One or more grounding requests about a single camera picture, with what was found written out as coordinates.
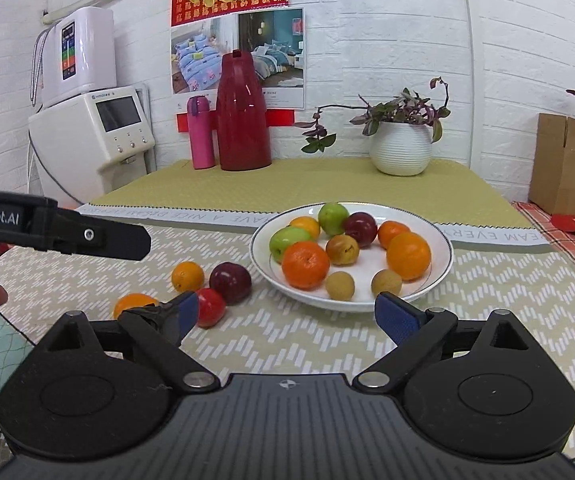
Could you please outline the white ceramic plate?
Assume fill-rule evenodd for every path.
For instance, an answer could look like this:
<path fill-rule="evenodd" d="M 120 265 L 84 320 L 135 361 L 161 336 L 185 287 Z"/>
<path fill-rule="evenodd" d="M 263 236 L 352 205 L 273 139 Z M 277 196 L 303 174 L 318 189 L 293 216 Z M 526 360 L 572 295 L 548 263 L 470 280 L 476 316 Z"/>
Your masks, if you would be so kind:
<path fill-rule="evenodd" d="M 368 312 L 379 292 L 411 301 L 437 287 L 455 250 L 438 226 L 367 203 L 301 206 L 252 236 L 252 264 L 272 286 L 309 306 Z"/>

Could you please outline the large orange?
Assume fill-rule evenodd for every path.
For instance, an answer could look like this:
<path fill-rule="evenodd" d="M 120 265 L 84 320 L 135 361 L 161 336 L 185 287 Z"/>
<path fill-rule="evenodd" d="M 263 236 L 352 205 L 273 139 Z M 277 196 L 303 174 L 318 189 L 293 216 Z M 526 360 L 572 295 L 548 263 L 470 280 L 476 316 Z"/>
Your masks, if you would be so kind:
<path fill-rule="evenodd" d="M 426 240 L 414 232 L 396 235 L 386 250 L 386 262 L 391 271 L 402 281 L 412 282 L 421 278 L 432 263 L 432 251 Z"/>

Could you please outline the yellow orange citrus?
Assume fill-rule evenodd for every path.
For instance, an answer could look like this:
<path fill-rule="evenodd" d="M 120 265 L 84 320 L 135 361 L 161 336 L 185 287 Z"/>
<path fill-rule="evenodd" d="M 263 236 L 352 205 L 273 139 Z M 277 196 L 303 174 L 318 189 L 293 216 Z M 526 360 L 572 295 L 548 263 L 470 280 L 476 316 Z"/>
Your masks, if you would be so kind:
<path fill-rule="evenodd" d="M 205 273 L 194 261 L 182 261 L 171 272 L 171 285 L 176 292 L 197 292 L 204 286 Z"/>

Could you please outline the orange mandarin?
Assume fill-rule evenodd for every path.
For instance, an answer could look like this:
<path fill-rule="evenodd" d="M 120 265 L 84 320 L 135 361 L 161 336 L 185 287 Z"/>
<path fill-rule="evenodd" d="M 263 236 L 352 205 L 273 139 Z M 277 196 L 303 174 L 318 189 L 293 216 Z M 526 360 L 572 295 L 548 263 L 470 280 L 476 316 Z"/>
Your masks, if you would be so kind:
<path fill-rule="evenodd" d="M 129 309 L 141 308 L 147 306 L 158 306 L 159 301 L 150 296 L 141 294 L 141 292 L 134 292 L 133 294 L 128 294 L 120 297 L 112 310 L 112 317 L 119 318 L 119 315 Z"/>

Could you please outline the small orange kumquat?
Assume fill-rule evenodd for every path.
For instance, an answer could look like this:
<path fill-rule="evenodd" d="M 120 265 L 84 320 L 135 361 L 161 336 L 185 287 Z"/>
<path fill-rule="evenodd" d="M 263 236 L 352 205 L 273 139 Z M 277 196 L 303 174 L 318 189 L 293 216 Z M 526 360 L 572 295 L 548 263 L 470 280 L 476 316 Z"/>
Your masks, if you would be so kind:
<path fill-rule="evenodd" d="M 306 231 L 312 240 L 319 240 L 321 228 L 319 222 L 315 218 L 309 216 L 297 217 L 289 222 L 289 225 Z"/>

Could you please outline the bedding poster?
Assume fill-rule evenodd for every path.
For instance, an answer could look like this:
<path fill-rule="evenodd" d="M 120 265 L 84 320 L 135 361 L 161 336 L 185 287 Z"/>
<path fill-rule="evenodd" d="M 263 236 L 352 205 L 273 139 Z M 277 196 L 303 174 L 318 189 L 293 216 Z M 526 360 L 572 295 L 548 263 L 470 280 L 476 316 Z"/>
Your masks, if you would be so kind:
<path fill-rule="evenodd" d="M 304 10 L 262 9 L 205 18 L 171 29 L 173 109 L 182 114 L 193 96 L 216 104 L 222 58 L 238 49 L 252 55 L 270 110 L 305 107 L 306 24 Z"/>

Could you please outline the orange tangerine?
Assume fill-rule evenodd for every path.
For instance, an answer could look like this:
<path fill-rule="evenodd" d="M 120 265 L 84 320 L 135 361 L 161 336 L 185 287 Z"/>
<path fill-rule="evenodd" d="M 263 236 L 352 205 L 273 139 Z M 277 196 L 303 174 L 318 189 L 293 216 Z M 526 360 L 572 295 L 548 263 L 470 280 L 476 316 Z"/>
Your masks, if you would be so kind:
<path fill-rule="evenodd" d="M 398 221 L 387 220 L 380 225 L 377 231 L 377 237 L 379 238 L 380 245 L 384 249 L 387 249 L 396 236 L 406 232 L 410 232 L 409 226 Z"/>
<path fill-rule="evenodd" d="M 289 246 L 281 263 L 286 282 L 301 290 L 311 290 L 321 285 L 330 266 L 330 258 L 325 250 L 311 240 Z"/>

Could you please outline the small red apple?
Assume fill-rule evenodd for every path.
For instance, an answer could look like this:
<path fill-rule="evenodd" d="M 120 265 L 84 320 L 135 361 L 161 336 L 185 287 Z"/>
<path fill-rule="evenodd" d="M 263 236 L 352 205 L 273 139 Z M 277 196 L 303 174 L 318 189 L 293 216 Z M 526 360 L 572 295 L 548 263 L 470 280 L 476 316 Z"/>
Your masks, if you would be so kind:
<path fill-rule="evenodd" d="M 197 326 L 209 328 L 215 326 L 224 317 L 226 303 L 223 297 L 212 288 L 201 288 L 196 292 L 198 298 Z"/>

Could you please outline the pink water bottle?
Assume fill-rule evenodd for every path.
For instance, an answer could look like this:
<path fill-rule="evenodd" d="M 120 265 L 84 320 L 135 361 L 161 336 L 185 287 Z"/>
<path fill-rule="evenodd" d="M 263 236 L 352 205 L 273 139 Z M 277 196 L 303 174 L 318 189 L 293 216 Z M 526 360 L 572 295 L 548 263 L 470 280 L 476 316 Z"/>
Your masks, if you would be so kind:
<path fill-rule="evenodd" d="M 192 164 L 195 170 L 214 167 L 214 142 L 210 122 L 210 106 L 206 96 L 193 96 L 186 106 Z"/>

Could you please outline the white water purifier box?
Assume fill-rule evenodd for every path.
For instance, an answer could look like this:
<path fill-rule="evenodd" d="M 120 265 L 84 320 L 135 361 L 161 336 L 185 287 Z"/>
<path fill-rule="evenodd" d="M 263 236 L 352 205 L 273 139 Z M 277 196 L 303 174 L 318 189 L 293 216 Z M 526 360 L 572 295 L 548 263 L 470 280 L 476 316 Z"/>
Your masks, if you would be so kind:
<path fill-rule="evenodd" d="M 42 54 L 41 101 L 50 107 L 117 86 L 114 13 L 85 6 L 56 23 Z"/>

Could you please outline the green apple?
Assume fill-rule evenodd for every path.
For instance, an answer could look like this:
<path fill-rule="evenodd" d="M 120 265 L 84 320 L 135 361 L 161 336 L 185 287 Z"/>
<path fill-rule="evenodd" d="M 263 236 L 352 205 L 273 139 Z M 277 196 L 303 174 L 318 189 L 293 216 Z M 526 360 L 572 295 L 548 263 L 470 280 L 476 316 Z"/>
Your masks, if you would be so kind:
<path fill-rule="evenodd" d="M 269 249 L 273 260 L 281 263 L 286 250 L 298 242 L 310 242 L 311 235 L 298 226 L 286 226 L 276 231 L 270 238 Z"/>
<path fill-rule="evenodd" d="M 326 203 L 318 212 L 318 222 L 327 236 L 343 234 L 344 222 L 349 217 L 349 211 L 340 203 Z"/>

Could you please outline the dark red plum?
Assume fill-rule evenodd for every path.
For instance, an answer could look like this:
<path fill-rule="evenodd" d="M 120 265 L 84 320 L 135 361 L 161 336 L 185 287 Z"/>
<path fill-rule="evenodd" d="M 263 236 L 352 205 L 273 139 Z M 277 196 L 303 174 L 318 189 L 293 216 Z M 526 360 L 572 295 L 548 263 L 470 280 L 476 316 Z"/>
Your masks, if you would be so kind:
<path fill-rule="evenodd" d="M 354 238 L 360 248 L 369 247 L 376 239 L 379 230 L 371 214 L 363 211 L 350 214 L 344 220 L 343 228 L 345 234 Z"/>
<path fill-rule="evenodd" d="M 224 262 L 218 264 L 210 273 L 209 287 L 227 304 L 239 304 L 252 292 L 252 277 L 245 266 Z"/>

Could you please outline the cardboard box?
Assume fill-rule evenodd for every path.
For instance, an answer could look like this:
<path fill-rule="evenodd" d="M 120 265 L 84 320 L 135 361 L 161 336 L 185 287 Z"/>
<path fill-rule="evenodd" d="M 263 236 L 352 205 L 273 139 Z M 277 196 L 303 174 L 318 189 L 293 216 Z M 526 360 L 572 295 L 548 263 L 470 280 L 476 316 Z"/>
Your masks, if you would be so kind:
<path fill-rule="evenodd" d="M 575 214 L 575 119 L 541 114 L 528 200 L 548 214 Z"/>

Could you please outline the purple green trailing plant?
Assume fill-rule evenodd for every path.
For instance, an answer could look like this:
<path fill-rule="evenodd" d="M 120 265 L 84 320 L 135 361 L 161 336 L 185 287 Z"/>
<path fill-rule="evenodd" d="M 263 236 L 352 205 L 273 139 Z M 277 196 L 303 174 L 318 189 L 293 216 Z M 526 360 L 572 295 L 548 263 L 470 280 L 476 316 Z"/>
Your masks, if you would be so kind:
<path fill-rule="evenodd" d="M 429 89 L 441 87 L 444 90 L 444 102 L 439 106 L 432 103 L 431 98 L 423 98 L 419 92 L 403 88 L 397 96 L 389 101 L 370 104 L 362 96 L 358 96 L 359 105 L 324 104 L 318 106 L 307 122 L 294 122 L 293 126 L 303 130 L 301 135 L 305 145 L 301 151 L 305 154 L 323 153 L 336 142 L 336 134 L 330 133 L 322 122 L 326 110 L 352 110 L 356 113 L 350 118 L 350 125 L 360 126 L 362 136 L 375 136 L 386 124 L 402 124 L 413 127 L 429 128 L 431 143 L 437 143 L 444 135 L 443 120 L 450 116 L 449 84 L 443 77 L 434 77 L 429 81 Z"/>

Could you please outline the brown kiwi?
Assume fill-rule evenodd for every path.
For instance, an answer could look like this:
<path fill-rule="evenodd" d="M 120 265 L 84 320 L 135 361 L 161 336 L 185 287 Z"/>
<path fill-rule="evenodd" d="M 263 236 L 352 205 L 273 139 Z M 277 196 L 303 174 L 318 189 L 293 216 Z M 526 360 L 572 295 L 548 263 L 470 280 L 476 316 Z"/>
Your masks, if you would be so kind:
<path fill-rule="evenodd" d="M 327 296 L 336 301 L 350 301 L 356 291 L 353 277 L 344 271 L 337 271 L 327 275 L 324 282 Z"/>
<path fill-rule="evenodd" d="M 371 281 L 371 290 L 374 297 L 379 296 L 382 292 L 398 296 L 402 289 L 402 278 L 399 274 L 389 269 L 377 272 Z"/>

